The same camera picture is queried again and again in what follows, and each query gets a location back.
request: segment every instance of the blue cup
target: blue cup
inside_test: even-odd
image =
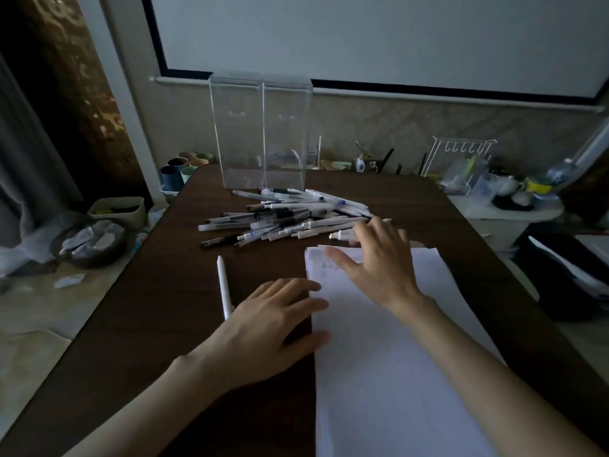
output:
[[[161,179],[163,180],[163,191],[177,192],[184,187],[184,181],[180,174],[181,167],[166,165],[161,168]]]

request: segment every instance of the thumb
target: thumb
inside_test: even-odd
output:
[[[345,252],[334,247],[325,247],[326,255],[334,261],[339,268],[346,272],[346,275],[352,278],[359,269],[359,265],[352,260]]]
[[[290,367],[294,362],[300,361],[306,355],[324,346],[330,341],[330,338],[330,332],[313,332],[290,345],[284,346],[280,351],[283,368]]]

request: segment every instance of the brown wooden table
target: brown wooden table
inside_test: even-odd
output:
[[[199,242],[217,234],[198,232],[198,224],[255,203],[221,186],[217,167],[196,171],[4,438],[0,455],[61,455],[209,336],[223,320],[218,253],[232,300],[241,301],[265,281],[305,276],[305,248],[330,243],[324,235],[201,250]],[[609,387],[443,192],[417,176],[341,172],[310,171],[307,186],[363,202],[413,240],[437,247],[511,369],[609,450]],[[312,357],[225,395],[164,454],[314,456]]]

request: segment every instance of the white projection screen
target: white projection screen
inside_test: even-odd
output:
[[[164,76],[590,105],[609,0],[142,0]]]

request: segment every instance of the curtain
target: curtain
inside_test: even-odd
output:
[[[56,148],[0,54],[0,247],[82,200]]]

